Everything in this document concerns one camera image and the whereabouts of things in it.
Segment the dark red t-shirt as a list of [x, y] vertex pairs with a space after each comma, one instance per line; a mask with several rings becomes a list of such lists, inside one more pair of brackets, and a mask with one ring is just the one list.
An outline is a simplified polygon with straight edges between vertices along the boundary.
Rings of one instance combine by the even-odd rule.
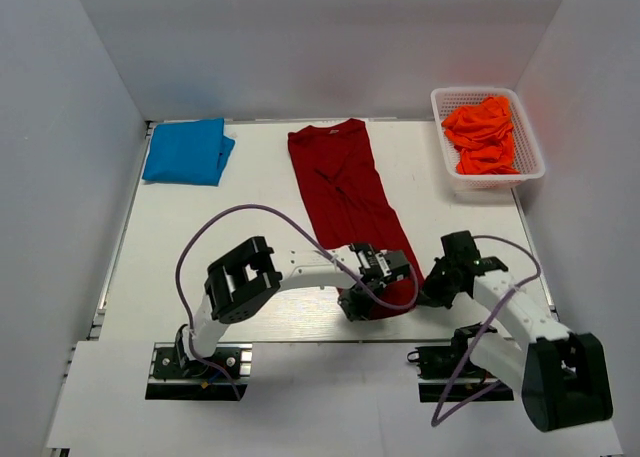
[[288, 151], [317, 241], [326, 249], [368, 243], [401, 250], [424, 276], [375, 166], [366, 124], [349, 119], [288, 134]]

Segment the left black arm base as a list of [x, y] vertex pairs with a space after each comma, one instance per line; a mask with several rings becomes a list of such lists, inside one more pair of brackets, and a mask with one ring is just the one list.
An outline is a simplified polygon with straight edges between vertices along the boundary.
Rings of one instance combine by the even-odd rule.
[[[252, 363], [251, 344], [222, 343], [210, 360], [226, 370], [240, 397], [246, 392]], [[157, 344], [145, 392], [146, 400], [237, 402], [229, 380], [217, 369], [198, 361], [182, 368], [173, 346]]]

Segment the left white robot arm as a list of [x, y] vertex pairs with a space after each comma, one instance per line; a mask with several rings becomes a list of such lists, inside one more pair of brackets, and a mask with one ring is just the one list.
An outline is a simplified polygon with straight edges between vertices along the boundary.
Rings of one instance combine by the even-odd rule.
[[393, 310], [408, 310], [417, 299], [417, 277], [402, 251], [356, 243], [277, 253], [264, 237], [252, 237], [209, 265], [202, 302], [176, 334], [177, 364], [184, 375], [205, 373], [227, 328], [255, 316], [279, 292], [334, 287], [347, 319], [365, 321], [375, 305], [387, 305], [383, 294], [405, 281], [410, 299]]

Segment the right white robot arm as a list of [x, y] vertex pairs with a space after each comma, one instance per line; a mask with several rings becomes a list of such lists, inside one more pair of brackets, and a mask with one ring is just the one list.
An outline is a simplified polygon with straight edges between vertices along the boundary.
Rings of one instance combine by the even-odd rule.
[[482, 323], [455, 330], [449, 344], [422, 346], [407, 360], [419, 377], [460, 403], [507, 390], [519, 395], [541, 432], [606, 421], [613, 415], [600, 340], [547, 316], [496, 257], [484, 257], [468, 231], [445, 235], [444, 254], [422, 287], [425, 305], [451, 308], [465, 294], [488, 310]]

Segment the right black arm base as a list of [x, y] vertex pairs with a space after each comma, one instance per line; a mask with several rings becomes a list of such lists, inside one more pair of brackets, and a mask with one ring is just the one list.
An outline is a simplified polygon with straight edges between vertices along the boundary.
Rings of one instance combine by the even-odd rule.
[[[446, 383], [458, 364], [459, 357], [450, 346], [427, 345], [419, 346], [410, 351], [407, 362], [417, 367], [418, 392], [421, 403], [437, 403]], [[513, 391], [505, 384], [496, 384], [497, 379], [488, 371], [467, 363], [456, 378], [446, 401], [462, 402], [477, 392], [488, 391], [483, 394], [481, 402], [513, 401]]]

